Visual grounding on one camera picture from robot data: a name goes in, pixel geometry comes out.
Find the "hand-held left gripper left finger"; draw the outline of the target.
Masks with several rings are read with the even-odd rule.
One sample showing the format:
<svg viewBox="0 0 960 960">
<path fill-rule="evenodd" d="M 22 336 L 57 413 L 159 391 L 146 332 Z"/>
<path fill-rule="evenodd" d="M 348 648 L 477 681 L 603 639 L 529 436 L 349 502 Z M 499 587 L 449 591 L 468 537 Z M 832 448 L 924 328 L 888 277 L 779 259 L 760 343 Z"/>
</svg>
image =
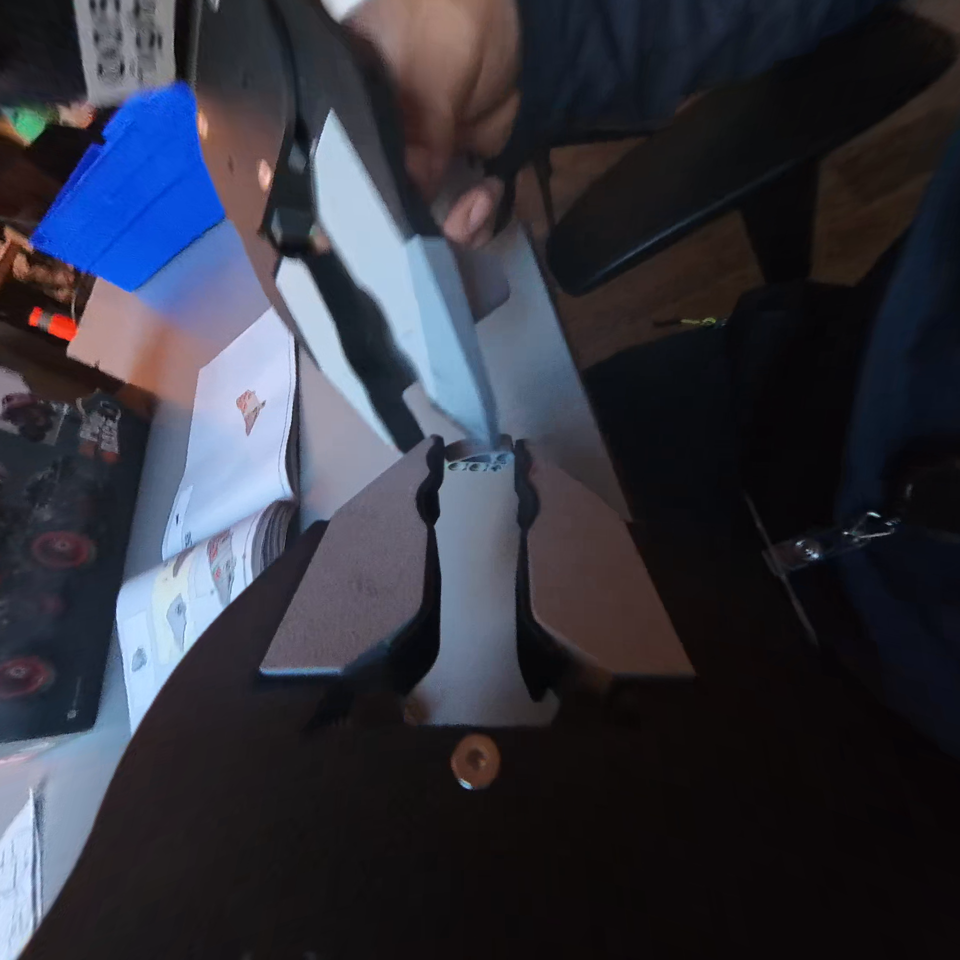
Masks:
<svg viewBox="0 0 960 960">
<path fill-rule="evenodd" d="M 440 649 L 444 444 L 422 440 L 326 524 L 259 672 L 408 694 Z"/>
</svg>

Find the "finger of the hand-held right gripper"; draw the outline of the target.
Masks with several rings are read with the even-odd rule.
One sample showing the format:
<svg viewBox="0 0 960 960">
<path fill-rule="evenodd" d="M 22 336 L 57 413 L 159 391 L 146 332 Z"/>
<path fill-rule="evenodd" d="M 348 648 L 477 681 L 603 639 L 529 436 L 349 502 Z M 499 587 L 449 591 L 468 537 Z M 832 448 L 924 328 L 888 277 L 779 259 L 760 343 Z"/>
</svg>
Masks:
<svg viewBox="0 0 960 960">
<path fill-rule="evenodd" d="M 360 145 L 335 110 L 318 133 L 311 177 L 319 223 L 350 278 L 383 315 L 390 346 L 412 369 L 426 399 L 481 450 L 502 436 L 498 404 L 460 266 L 430 210 L 414 194 L 414 226 L 388 205 L 398 180 L 375 180 Z"/>
<path fill-rule="evenodd" d="M 279 259 L 274 284 L 326 379 L 384 443 L 413 450 L 425 434 L 403 395 L 415 380 L 390 325 L 335 253 Z"/>
</svg>

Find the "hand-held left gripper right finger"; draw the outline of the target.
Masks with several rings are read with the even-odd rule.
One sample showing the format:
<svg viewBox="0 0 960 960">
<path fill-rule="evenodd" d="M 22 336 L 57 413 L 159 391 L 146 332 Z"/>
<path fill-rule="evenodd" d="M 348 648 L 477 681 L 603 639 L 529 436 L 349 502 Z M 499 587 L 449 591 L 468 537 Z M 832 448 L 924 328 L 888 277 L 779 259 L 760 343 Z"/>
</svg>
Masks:
<svg viewBox="0 0 960 960">
<path fill-rule="evenodd" d="M 531 698 L 692 682 L 628 522 L 528 440 L 513 446 L 513 488 L 516 653 Z"/>
</svg>

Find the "grey lego beam piece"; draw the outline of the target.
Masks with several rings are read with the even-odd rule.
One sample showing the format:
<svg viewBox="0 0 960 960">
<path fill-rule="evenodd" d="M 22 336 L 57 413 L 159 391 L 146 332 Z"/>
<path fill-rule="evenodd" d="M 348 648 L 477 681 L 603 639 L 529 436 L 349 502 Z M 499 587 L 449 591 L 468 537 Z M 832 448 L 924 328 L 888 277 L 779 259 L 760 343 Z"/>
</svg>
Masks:
<svg viewBox="0 0 960 960">
<path fill-rule="evenodd" d="M 514 444 L 510 436 L 501 435 L 492 445 L 463 438 L 443 450 L 446 469 L 450 473 L 501 473 L 514 462 Z"/>
</svg>

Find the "person's right forearm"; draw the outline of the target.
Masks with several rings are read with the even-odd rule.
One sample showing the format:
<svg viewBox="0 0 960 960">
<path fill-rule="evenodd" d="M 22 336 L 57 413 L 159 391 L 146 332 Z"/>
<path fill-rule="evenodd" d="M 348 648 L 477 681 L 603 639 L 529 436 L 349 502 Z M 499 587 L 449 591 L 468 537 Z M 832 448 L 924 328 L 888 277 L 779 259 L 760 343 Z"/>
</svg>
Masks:
<svg viewBox="0 0 960 960">
<path fill-rule="evenodd" d="M 521 1 L 510 148 L 565 130 L 647 128 L 690 96 L 760 75 L 881 1 Z"/>
</svg>

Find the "lego instruction booklet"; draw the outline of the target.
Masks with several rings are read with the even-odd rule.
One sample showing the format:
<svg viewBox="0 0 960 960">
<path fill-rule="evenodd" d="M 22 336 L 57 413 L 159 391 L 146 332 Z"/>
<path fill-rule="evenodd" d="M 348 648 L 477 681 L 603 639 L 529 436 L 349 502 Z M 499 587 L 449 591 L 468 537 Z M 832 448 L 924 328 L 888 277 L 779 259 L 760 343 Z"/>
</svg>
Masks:
<svg viewBox="0 0 960 960">
<path fill-rule="evenodd" d="M 297 509 L 293 334 L 268 309 L 198 372 L 161 561 L 116 606 L 134 733 L 200 636 L 284 552 Z"/>
</svg>

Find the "black lego set box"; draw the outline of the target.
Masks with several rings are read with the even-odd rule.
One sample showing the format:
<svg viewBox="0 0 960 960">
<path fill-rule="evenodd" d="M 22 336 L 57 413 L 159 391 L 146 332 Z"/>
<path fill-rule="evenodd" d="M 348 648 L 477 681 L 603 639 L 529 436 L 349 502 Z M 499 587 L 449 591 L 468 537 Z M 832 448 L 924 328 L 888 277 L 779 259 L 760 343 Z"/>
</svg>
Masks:
<svg viewBox="0 0 960 960">
<path fill-rule="evenodd" d="M 2 395 L 4 745 L 96 722 L 149 432 L 107 392 Z"/>
</svg>

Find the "person's right hand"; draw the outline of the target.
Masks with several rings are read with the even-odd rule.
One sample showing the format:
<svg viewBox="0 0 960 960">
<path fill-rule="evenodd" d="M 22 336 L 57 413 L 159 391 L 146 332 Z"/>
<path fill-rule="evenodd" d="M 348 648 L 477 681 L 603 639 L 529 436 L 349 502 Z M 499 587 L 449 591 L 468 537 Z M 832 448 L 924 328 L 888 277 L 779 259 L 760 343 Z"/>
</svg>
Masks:
<svg viewBox="0 0 960 960">
<path fill-rule="evenodd" d="M 521 104 L 513 1 L 366 1 L 342 24 L 378 53 L 397 94 L 408 174 L 428 204 L 459 162 L 507 146 Z"/>
</svg>

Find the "blue plastic bin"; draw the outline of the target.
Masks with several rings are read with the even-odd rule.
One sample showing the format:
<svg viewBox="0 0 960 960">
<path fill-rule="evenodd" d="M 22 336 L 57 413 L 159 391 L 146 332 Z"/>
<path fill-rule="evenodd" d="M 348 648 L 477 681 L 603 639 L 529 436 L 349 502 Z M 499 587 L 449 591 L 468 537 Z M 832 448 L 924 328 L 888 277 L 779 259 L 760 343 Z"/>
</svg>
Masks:
<svg viewBox="0 0 960 960">
<path fill-rule="evenodd" d="M 225 219 L 184 81 L 128 99 L 66 180 L 31 246 L 133 293 Z"/>
</svg>

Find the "black backpack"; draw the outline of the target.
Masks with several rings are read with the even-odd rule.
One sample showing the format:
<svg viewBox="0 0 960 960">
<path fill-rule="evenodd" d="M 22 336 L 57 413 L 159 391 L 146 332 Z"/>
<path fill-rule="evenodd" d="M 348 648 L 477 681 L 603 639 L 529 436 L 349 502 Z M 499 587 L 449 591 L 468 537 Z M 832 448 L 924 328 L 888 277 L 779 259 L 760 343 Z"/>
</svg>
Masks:
<svg viewBox="0 0 960 960">
<path fill-rule="evenodd" d="M 762 558 L 833 519 L 886 282 L 744 294 L 726 318 L 621 350 L 584 383 L 631 533 L 703 678 L 810 670 L 816 645 Z"/>
</svg>

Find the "clear badge holder clip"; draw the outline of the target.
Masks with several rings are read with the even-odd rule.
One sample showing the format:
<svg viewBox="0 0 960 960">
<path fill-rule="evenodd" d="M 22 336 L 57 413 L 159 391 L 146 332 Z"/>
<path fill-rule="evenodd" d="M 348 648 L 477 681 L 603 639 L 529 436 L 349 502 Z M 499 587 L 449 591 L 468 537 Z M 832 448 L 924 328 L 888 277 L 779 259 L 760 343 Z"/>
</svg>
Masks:
<svg viewBox="0 0 960 960">
<path fill-rule="evenodd" d="M 785 579 L 893 536 L 901 526 L 902 520 L 895 515 L 868 510 L 847 522 L 794 534 L 778 542 L 766 536 L 762 557 L 774 576 Z"/>
</svg>

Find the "white printed paper sheet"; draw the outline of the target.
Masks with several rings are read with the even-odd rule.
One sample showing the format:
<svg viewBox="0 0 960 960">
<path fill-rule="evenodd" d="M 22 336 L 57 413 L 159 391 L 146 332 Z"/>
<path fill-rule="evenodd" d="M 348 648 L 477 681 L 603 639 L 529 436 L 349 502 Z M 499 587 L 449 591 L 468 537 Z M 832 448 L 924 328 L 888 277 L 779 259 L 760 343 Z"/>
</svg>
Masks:
<svg viewBox="0 0 960 960">
<path fill-rule="evenodd" d="M 46 780 L 30 786 L 21 808 L 2 822 L 1 958 L 18 959 L 44 916 L 43 814 Z"/>
</svg>

